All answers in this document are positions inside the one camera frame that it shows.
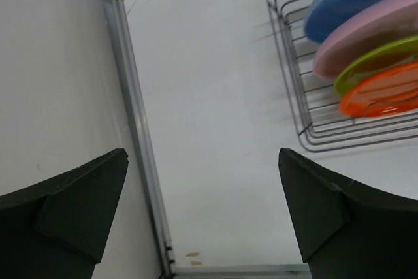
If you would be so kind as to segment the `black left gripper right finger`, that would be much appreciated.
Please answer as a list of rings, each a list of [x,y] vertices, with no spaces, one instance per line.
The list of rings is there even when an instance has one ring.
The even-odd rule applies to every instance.
[[[278,169],[312,278],[416,278],[417,201],[281,148]]]

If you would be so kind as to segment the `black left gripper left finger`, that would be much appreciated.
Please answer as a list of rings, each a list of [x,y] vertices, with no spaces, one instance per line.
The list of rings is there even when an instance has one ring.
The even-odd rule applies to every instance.
[[[1,196],[2,278],[91,278],[128,169],[117,148],[71,171]]]

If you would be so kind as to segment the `grey wire dish rack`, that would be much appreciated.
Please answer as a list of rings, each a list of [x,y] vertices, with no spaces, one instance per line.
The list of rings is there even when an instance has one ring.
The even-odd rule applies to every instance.
[[[417,111],[353,119],[338,110],[331,80],[314,75],[319,45],[303,30],[313,0],[266,0],[281,75],[300,145],[313,153],[417,139]]]

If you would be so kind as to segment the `orange plate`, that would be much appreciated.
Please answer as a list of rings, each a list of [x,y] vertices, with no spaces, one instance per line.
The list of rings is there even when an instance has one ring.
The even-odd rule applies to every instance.
[[[351,88],[339,111],[350,118],[379,118],[417,109],[417,62],[385,69]]]

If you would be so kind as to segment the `green plate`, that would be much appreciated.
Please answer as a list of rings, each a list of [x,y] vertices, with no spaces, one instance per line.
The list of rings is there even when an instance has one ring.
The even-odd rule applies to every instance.
[[[416,59],[417,35],[390,42],[350,63],[334,81],[334,89],[342,97],[366,78]]]

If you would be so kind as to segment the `pink plate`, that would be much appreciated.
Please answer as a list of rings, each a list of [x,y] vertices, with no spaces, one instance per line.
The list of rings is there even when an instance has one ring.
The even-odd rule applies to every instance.
[[[382,0],[334,30],[316,52],[313,73],[335,79],[349,64],[384,44],[417,34],[417,0]]]

